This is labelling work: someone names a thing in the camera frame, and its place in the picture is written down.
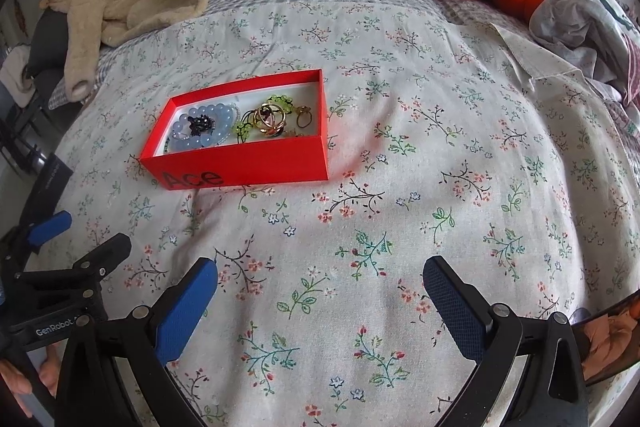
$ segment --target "open box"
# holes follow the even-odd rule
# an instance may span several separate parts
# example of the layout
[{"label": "open box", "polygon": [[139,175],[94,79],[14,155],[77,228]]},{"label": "open box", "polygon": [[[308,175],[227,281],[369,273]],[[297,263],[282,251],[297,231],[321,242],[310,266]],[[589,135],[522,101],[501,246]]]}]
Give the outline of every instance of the open box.
[{"label": "open box", "polygon": [[[218,146],[166,153],[172,124],[190,107],[232,103],[240,117],[272,95],[307,105],[313,120],[305,136],[263,137],[237,143],[232,134]],[[294,126],[287,120],[287,128]],[[140,162],[169,190],[307,182],[328,179],[326,102],[321,70],[256,76],[206,87],[169,99],[140,155]]]}]

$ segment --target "metal bolt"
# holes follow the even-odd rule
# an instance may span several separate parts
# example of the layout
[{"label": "metal bolt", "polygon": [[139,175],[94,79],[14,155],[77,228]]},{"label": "metal bolt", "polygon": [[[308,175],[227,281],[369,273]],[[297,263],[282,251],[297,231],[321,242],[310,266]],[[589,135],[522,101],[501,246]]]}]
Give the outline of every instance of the metal bolt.
[{"label": "metal bolt", "polygon": [[505,306],[504,304],[496,304],[494,306],[494,313],[498,315],[498,317],[508,317],[511,312],[508,306]]},{"label": "metal bolt", "polygon": [[132,315],[134,319],[144,319],[149,314],[149,308],[146,306],[138,306],[133,309]]},{"label": "metal bolt", "polygon": [[566,315],[564,315],[563,313],[560,313],[560,312],[554,313],[554,320],[558,324],[567,324],[567,322],[568,322],[568,320],[566,318]]}]

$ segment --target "floral print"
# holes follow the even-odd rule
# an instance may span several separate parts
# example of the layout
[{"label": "floral print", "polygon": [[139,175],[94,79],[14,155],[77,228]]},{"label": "floral print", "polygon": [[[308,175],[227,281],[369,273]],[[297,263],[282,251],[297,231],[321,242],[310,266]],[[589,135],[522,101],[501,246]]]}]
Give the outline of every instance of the floral print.
[{"label": "floral print", "polygon": [[[638,173],[616,121],[526,38],[436,8],[262,0],[111,58],[57,151],[74,169],[60,201],[72,228],[35,261],[68,267],[127,233],[131,254],[102,295],[117,317],[214,259],[216,295],[168,366],[206,423],[277,411],[290,426],[433,427],[467,374],[422,287],[431,255],[530,317],[595,312],[636,290]],[[314,119],[327,125],[327,181],[170,192],[141,165],[170,97],[311,68],[325,79]],[[418,381],[429,414],[414,407]]]}]

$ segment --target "blue gripper pad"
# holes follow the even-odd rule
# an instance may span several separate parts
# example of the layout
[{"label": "blue gripper pad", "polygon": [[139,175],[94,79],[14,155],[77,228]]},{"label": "blue gripper pad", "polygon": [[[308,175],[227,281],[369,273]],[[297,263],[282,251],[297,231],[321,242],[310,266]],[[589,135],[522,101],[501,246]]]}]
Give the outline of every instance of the blue gripper pad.
[{"label": "blue gripper pad", "polygon": [[33,227],[27,237],[28,243],[32,247],[41,247],[57,235],[65,232],[71,227],[71,214],[62,210],[49,217],[44,223]]},{"label": "blue gripper pad", "polygon": [[439,255],[424,263],[422,278],[424,289],[449,328],[462,356],[480,363],[486,334],[492,325],[488,302],[476,288],[463,283]]},{"label": "blue gripper pad", "polygon": [[162,365],[177,360],[218,286],[218,268],[201,257],[178,285],[168,288],[153,306],[161,322],[156,329],[156,356]]}]

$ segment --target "red box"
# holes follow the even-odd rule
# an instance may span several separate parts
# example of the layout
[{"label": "red box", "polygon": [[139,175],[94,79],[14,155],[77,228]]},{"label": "red box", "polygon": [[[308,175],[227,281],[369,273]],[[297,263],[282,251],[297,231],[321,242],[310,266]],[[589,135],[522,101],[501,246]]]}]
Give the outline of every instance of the red box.
[{"label": "red box", "polygon": [[[168,129],[181,107],[221,96],[250,94],[277,87],[304,89],[303,84],[309,83],[315,83],[318,90],[317,107],[312,107],[314,121],[317,121],[316,131],[311,136],[261,137],[256,141],[236,144],[232,134],[226,139],[229,145],[162,153]],[[286,89],[277,93],[288,94]],[[271,94],[276,92],[265,92],[264,99]],[[259,95],[259,92],[252,94],[254,98]],[[241,109],[240,113],[242,117],[244,110]],[[152,129],[140,162],[169,190],[327,180],[327,120],[322,70],[256,76],[174,96]]]}]

